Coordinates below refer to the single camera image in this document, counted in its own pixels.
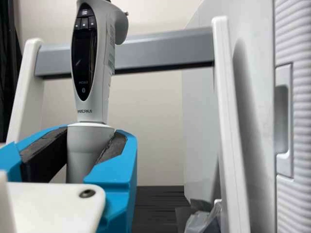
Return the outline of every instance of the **black foam padding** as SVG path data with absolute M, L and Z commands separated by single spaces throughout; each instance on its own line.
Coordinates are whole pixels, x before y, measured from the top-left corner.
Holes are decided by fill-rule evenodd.
M 49 182 L 67 162 L 67 127 L 53 130 L 20 152 L 23 182 Z
M 126 137 L 116 132 L 107 147 L 102 151 L 101 155 L 96 161 L 96 164 L 103 163 L 109 159 L 112 159 L 118 155 L 122 154 L 122 151 L 126 144 Z
M 177 207 L 190 207 L 183 186 L 137 187 L 132 233 L 178 233 Z

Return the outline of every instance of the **plastic bag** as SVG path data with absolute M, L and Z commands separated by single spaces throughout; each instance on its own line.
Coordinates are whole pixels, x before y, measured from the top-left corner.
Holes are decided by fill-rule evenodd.
M 185 233 L 220 233 L 221 200 L 215 200 L 210 213 L 197 211 L 186 223 Z

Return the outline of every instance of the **white surface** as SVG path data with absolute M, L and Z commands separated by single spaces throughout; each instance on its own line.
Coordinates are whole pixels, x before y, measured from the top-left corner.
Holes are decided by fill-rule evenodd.
M 96 123 L 75 123 L 67 129 L 68 183 L 82 183 L 95 162 L 113 137 L 115 129 Z
M 292 178 L 293 177 L 293 132 L 292 132 L 292 65 L 283 65 L 281 67 L 276 68 L 276 88 L 283 86 L 286 87 L 288 90 L 288 102 L 287 102 L 287 151 L 284 153 L 278 153 L 276 155 L 276 172 L 280 175 L 284 175 L 287 177 Z M 276 108 L 281 107 L 282 103 L 276 103 Z M 275 124 L 278 124 L 281 122 L 281 119 L 278 118 L 278 113 L 276 113 L 276 120 Z M 282 138 L 276 137 L 277 141 L 281 141 Z
M 311 232 L 311 1 L 276 0 L 276 66 L 293 63 L 294 178 L 277 175 L 277 232 Z
M 221 135 L 222 232 L 250 233 L 248 196 L 227 17 L 212 20 Z
M 42 40 L 35 38 L 25 44 L 6 143 L 40 131 L 44 83 L 34 76 L 36 55 Z
M 127 35 L 128 20 L 121 9 L 106 0 L 78 0 L 77 14 L 82 3 L 87 3 L 94 12 L 98 42 L 93 83 L 85 101 L 80 99 L 72 79 L 77 110 L 92 111 L 91 113 L 78 112 L 77 118 L 78 121 L 94 121 L 107 124 L 111 76 L 115 72 L 108 65 L 109 56 L 113 56 L 113 62 L 115 57 L 115 47 L 111 46 L 111 41 L 116 44 L 123 43 Z
M 80 198 L 87 189 L 96 193 Z M 8 183 L 17 233 L 94 233 L 105 192 L 92 184 Z
M 204 0 L 190 23 L 193 27 L 211 26 L 212 18 L 220 15 L 229 18 L 252 233 L 272 233 L 276 229 L 273 1 Z M 191 85 L 192 92 L 201 88 L 201 83 Z M 200 108 L 198 105 L 194 116 L 203 111 Z M 208 157 L 196 158 L 192 166 L 208 167 Z M 197 186 L 207 186 L 205 181 Z
M 181 30 L 200 2 L 112 1 L 129 12 L 129 34 Z M 34 37 L 42 38 L 45 43 L 71 41 L 76 0 L 14 0 L 14 3 L 22 49 L 25 41 Z M 70 79 L 45 81 L 42 116 L 42 129 L 76 122 Z M 108 122 L 114 128 L 124 129 L 138 138 L 141 155 L 138 157 L 139 185 L 183 184 L 180 71 L 112 77 Z
M 220 130 L 213 68 L 183 71 L 185 195 L 213 203 L 220 198 Z
M 15 233 L 11 200 L 8 196 L 7 178 L 5 171 L 0 170 L 0 229 L 2 233 Z

